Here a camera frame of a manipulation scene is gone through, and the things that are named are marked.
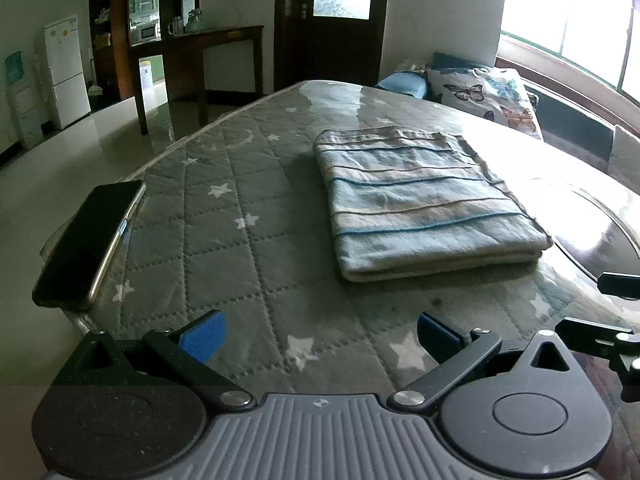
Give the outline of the striped blue beige garment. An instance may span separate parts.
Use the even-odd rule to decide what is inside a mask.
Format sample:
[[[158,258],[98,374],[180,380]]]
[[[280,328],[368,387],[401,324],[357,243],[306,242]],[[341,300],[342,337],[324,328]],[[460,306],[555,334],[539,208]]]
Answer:
[[[538,260],[552,238],[462,136],[409,127],[314,141],[343,278],[373,282]]]

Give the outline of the glass turntable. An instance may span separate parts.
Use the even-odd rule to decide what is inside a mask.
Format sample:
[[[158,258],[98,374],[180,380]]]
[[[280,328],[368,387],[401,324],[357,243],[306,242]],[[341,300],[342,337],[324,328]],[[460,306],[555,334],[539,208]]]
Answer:
[[[588,278],[639,274],[639,240],[624,222],[585,193],[550,197],[546,222],[556,244]]]

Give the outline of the white cushion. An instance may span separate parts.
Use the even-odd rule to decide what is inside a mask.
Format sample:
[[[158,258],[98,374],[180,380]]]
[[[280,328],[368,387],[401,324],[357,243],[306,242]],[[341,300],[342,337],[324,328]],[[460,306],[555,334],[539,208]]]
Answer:
[[[608,174],[620,182],[638,186],[639,156],[639,139],[624,127],[616,125],[608,158]]]

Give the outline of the black smartphone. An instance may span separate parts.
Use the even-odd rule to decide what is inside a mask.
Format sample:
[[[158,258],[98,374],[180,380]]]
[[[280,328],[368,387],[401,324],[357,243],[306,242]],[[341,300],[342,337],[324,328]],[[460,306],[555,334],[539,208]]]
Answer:
[[[143,181],[131,180],[98,185],[89,193],[35,284],[36,306],[70,312],[91,306],[144,192]]]

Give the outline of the dark green sofa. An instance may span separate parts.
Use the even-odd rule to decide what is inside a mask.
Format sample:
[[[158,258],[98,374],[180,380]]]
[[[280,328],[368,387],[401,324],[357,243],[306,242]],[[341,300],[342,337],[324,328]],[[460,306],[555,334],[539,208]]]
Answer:
[[[435,53],[429,68],[444,67],[495,66],[487,66],[442,52]],[[523,78],[522,74],[518,73],[535,107],[541,128],[541,140],[592,166],[605,170],[612,150],[614,128],[583,107],[540,84]]]

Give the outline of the butterfly print pillow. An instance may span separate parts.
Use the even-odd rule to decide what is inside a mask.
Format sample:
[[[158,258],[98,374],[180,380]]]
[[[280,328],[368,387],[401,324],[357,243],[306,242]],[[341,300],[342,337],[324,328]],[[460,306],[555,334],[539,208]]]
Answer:
[[[432,100],[541,140],[535,107],[512,68],[428,68]]]

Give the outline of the blue cushion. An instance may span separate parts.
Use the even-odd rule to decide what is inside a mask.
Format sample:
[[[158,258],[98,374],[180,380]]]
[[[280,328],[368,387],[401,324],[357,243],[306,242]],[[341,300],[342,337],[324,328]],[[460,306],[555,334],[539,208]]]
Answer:
[[[381,79],[376,88],[388,92],[413,96],[416,99],[425,99],[430,84],[423,74],[416,72],[395,72]]]

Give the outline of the white refrigerator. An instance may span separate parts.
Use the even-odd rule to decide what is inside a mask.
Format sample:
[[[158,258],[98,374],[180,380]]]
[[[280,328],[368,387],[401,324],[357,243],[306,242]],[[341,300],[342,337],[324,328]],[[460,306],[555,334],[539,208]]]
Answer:
[[[56,128],[63,130],[90,114],[80,52],[78,17],[63,18],[43,29],[44,67]]]

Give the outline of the green framed window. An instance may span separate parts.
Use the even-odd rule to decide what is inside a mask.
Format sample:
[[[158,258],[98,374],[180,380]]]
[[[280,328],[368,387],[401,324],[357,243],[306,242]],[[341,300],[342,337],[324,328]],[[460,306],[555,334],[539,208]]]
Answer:
[[[504,0],[501,32],[639,101],[639,0]]]

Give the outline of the dark wooden shelf cabinet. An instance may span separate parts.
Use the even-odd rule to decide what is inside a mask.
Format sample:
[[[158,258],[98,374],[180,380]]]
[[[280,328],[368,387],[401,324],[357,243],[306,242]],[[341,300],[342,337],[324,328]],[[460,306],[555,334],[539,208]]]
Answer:
[[[136,28],[158,21],[160,38],[170,35],[170,25],[185,25],[200,0],[89,0],[93,53],[93,82],[102,90],[106,106],[132,97],[128,46],[136,44]]]

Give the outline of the dark wooden side table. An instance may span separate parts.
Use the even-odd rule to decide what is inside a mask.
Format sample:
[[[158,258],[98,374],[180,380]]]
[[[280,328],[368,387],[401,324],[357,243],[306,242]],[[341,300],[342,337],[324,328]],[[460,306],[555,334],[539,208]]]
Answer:
[[[198,106],[198,124],[204,127],[208,124],[208,103],[215,94],[220,94],[221,99],[226,99],[233,104],[248,104],[250,98],[261,99],[265,95],[264,87],[264,52],[262,44],[264,40],[264,25],[232,26],[223,28],[210,28],[199,32],[187,32],[184,35],[168,39],[157,39],[130,44],[128,46],[128,58],[131,70],[132,92],[140,133],[142,136],[149,134],[148,120],[144,107],[139,61],[142,58],[152,58],[160,55],[168,61],[178,60],[186,62],[189,68],[186,70],[186,88],[178,95],[178,100],[195,102]],[[209,48],[236,44],[237,42],[250,41],[253,55],[254,91],[241,92],[241,96],[230,96],[230,91],[209,90],[205,82],[204,53]]]

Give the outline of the water dispenser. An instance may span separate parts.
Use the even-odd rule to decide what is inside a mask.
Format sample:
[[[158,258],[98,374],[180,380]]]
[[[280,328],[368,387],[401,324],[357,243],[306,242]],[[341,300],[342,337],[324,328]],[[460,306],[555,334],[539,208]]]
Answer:
[[[21,51],[15,51],[4,60],[6,93],[11,107],[17,136],[25,150],[31,150],[43,141],[41,122],[35,93],[25,72]]]

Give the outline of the microwave oven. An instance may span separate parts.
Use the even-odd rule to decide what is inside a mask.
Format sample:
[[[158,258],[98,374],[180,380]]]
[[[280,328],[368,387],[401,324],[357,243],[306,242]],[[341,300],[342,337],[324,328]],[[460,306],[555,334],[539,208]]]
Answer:
[[[158,21],[142,24],[136,28],[136,44],[154,41],[158,38],[160,38],[160,24],[158,24]]]

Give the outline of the dark wooden door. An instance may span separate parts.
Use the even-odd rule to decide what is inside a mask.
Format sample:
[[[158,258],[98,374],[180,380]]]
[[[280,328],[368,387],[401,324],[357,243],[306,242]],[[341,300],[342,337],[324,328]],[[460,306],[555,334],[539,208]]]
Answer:
[[[380,72],[387,0],[276,0],[273,83],[327,79],[372,87]]]

